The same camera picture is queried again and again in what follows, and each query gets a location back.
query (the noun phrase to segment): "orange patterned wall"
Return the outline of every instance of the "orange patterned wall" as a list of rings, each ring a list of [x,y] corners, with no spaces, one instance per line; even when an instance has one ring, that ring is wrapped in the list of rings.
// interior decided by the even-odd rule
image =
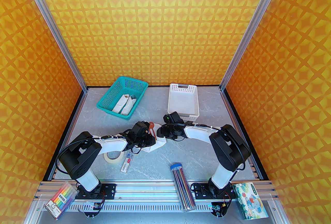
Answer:
[[[259,0],[46,0],[88,86],[220,84]]]
[[[272,0],[227,90],[293,223],[331,223],[331,0]]]
[[[33,0],[0,0],[0,222],[22,223],[81,91]]]

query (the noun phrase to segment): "teal plastic basket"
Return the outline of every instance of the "teal plastic basket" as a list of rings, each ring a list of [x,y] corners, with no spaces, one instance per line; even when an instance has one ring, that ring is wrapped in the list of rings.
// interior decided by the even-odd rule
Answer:
[[[142,99],[147,87],[148,87],[147,82],[130,77],[124,77],[124,76],[119,77],[109,88],[109,90],[105,93],[105,95],[100,99],[100,101],[97,103],[97,107],[105,111],[106,113],[118,116],[125,120],[129,120],[134,110],[136,109],[138,103]],[[112,109],[115,107],[116,103],[123,94],[135,95],[137,98],[137,101],[133,105],[128,115],[121,115],[112,112]]]

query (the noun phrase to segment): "cartoon character print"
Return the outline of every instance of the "cartoon character print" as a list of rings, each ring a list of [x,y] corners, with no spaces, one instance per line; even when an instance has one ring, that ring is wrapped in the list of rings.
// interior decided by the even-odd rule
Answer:
[[[246,203],[249,210],[255,210],[258,213],[261,213],[263,210],[262,201],[254,195],[251,195],[249,198],[246,197],[245,193],[242,193],[242,196],[246,199]]]

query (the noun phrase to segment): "white plastic basket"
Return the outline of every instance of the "white plastic basket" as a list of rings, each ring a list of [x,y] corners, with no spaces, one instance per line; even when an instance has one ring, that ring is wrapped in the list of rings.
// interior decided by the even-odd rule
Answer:
[[[198,88],[195,85],[170,84],[168,114],[175,111],[186,121],[195,121],[199,117]]]

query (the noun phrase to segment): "mounting plate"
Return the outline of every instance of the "mounting plate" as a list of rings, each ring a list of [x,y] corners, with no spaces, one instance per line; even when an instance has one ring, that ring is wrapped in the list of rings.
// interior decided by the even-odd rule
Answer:
[[[116,193],[116,184],[101,184],[100,192],[95,194],[93,192],[87,192],[82,185],[78,187],[78,195],[75,199],[102,199],[103,198],[103,192],[105,200],[114,200],[114,196]]]
[[[235,199],[236,195],[234,193],[233,187],[231,184],[228,184],[226,187],[223,188],[223,190],[221,191],[221,193],[219,195],[215,197],[213,197],[210,192],[209,192],[209,184],[205,183],[205,184],[198,184],[195,183],[192,187],[194,188],[194,190],[192,190],[195,194],[195,199],[196,200],[201,200],[201,199],[224,199],[224,195],[225,192],[227,192],[229,194],[229,196],[231,197],[231,199]]]

